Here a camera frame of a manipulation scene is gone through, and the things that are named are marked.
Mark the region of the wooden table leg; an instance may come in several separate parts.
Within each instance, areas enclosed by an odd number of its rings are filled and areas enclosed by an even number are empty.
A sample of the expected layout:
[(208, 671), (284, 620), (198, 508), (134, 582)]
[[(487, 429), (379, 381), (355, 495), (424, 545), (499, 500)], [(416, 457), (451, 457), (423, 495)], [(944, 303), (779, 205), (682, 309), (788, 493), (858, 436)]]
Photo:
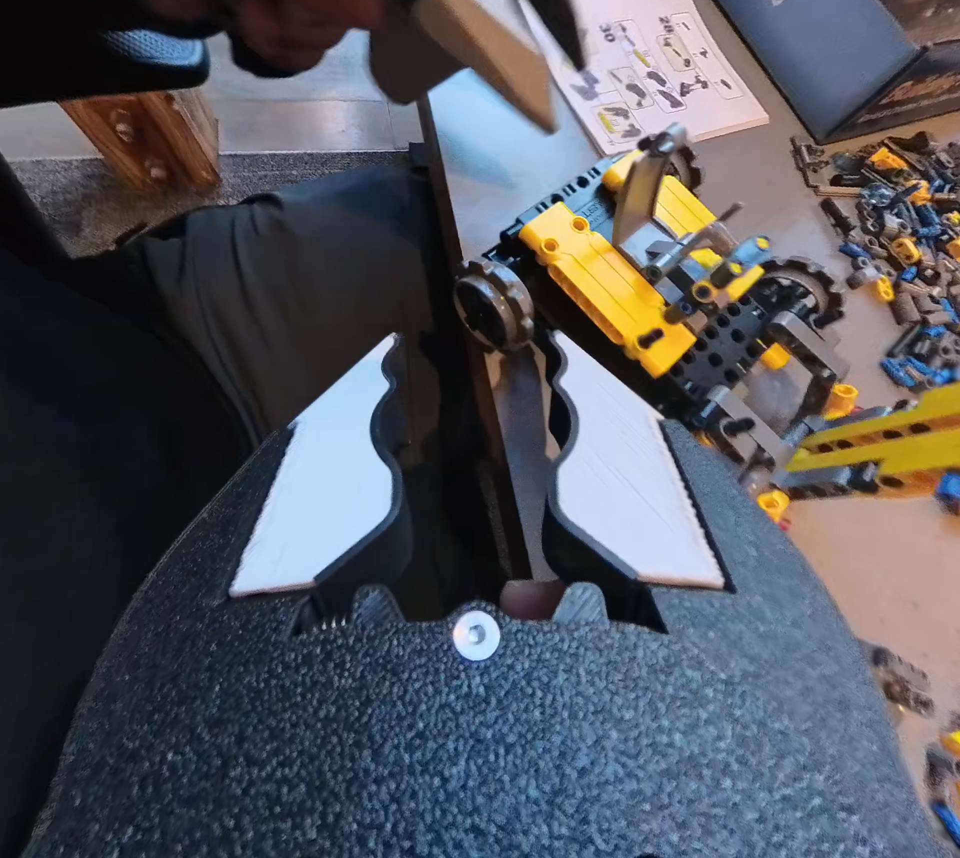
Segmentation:
[(220, 184), (219, 125), (199, 87), (67, 99), (58, 106), (129, 187)]

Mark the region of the yellow black toy brick vehicle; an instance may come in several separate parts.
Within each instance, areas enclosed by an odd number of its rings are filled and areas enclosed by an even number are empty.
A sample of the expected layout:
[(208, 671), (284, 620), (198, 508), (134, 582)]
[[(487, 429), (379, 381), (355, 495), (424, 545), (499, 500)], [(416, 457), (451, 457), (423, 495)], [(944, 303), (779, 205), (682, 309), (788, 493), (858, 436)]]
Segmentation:
[(822, 433), (853, 361), (841, 352), (847, 286), (767, 235), (737, 240), (702, 203), (678, 124), (600, 160), (463, 263), (461, 321), (512, 353), (548, 331), (586, 351), (666, 419), (739, 468), (769, 515)]

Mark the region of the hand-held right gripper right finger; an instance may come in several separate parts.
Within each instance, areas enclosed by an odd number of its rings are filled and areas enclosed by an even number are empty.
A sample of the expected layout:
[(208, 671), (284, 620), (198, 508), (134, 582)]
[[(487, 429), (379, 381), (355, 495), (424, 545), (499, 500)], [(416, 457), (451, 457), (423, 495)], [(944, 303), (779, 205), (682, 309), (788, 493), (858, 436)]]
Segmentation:
[(724, 589), (664, 420), (565, 333), (549, 333), (544, 357), (558, 450), (542, 524), (547, 564), (565, 582), (609, 595)]

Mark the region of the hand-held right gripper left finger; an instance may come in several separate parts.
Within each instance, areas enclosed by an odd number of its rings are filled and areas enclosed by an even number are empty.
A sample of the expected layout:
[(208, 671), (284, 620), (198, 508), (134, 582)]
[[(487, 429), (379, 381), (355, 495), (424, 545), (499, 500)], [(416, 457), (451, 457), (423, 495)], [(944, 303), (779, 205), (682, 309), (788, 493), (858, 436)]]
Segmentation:
[(290, 422), (229, 598), (351, 600), (402, 576), (414, 552), (399, 461), (405, 372), (403, 337), (391, 333)]

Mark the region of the person's grey trouser leg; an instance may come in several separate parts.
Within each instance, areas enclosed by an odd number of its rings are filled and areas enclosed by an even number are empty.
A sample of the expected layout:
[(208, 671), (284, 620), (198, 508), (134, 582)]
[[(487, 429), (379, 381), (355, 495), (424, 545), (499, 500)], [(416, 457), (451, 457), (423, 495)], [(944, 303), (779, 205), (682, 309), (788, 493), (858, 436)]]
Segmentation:
[(381, 166), (286, 185), (180, 216), (130, 249), (254, 442), (393, 333), (413, 439), (436, 431), (440, 380), (425, 348), (447, 266), (422, 173)]

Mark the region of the pile of toy brick pieces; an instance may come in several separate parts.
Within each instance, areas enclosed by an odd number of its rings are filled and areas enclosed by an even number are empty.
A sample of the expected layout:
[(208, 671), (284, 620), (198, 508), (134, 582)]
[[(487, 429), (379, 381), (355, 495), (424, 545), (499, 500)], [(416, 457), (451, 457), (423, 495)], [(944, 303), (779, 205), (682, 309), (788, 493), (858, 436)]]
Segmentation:
[(853, 365), (785, 523), (861, 640), (935, 836), (958, 856), (958, 144), (792, 139), (848, 262)]

